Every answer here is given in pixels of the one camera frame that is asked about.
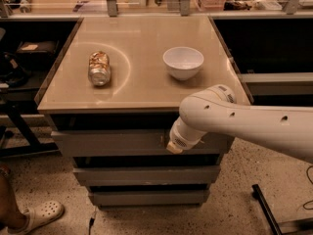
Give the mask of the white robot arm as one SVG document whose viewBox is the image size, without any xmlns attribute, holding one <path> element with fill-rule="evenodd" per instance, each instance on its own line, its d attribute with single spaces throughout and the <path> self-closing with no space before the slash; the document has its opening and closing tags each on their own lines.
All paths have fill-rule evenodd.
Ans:
<svg viewBox="0 0 313 235">
<path fill-rule="evenodd" d="M 180 154 L 208 133 L 225 134 L 310 162 L 313 160 L 313 109 L 246 106 L 218 84 L 184 98 L 174 121 L 167 150 Z"/>
</svg>

